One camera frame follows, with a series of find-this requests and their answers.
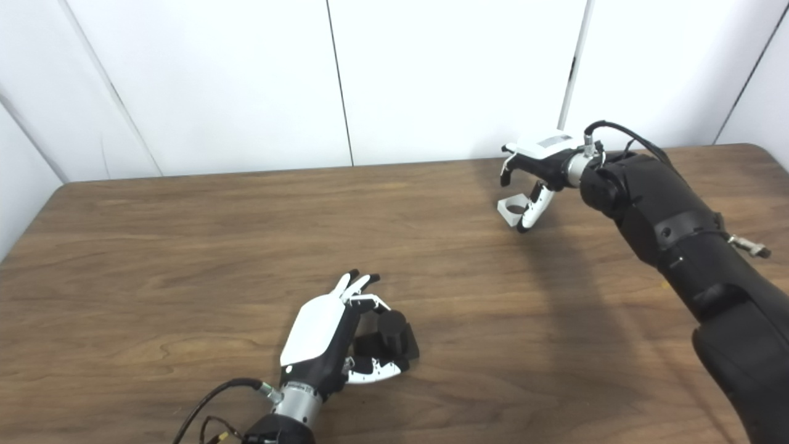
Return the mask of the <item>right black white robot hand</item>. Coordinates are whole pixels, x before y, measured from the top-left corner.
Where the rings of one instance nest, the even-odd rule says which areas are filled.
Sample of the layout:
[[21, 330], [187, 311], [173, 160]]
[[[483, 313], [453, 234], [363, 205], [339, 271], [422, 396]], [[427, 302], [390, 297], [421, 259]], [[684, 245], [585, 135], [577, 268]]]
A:
[[584, 169], [597, 157], [595, 150], [587, 150], [577, 139], [558, 130], [546, 137], [506, 143], [501, 150], [507, 154], [499, 174], [502, 187], [510, 185], [515, 171], [536, 178], [530, 195], [516, 194], [497, 203], [505, 222], [520, 233], [532, 229], [556, 193], [577, 188]]

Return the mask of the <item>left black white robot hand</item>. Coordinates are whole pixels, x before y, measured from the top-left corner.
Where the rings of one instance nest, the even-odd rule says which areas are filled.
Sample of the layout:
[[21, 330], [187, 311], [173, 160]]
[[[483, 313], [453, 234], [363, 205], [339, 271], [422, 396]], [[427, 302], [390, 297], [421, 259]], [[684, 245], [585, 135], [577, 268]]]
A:
[[366, 291], [379, 280], [378, 274], [349, 270], [330, 292], [299, 309], [280, 354], [281, 386], [307, 385], [327, 401], [347, 384], [372, 384], [411, 368], [403, 353], [351, 351], [363, 314], [373, 312], [383, 319], [395, 313], [380, 296]]

